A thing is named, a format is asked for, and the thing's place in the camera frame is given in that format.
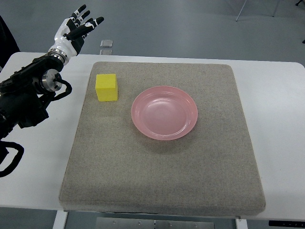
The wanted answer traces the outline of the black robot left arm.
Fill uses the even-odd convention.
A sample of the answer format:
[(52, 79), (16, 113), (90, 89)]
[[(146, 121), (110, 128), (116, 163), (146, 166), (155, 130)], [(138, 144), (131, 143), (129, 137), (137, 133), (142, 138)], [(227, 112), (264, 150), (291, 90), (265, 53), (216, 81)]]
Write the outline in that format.
[(48, 105), (72, 92), (71, 85), (61, 78), (63, 67), (63, 57), (46, 54), (1, 82), (1, 138), (5, 138), (16, 125), (26, 128), (41, 123), (49, 117)]

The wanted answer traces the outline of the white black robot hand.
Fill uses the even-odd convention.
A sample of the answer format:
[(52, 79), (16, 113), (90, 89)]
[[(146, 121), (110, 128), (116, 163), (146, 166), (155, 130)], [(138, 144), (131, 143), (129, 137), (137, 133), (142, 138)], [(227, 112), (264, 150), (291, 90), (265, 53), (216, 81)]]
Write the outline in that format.
[(89, 18), (90, 11), (86, 5), (80, 6), (66, 18), (54, 36), (54, 44), (48, 55), (58, 57), (66, 65), (72, 57), (77, 56), (86, 37), (104, 21), (104, 17)]

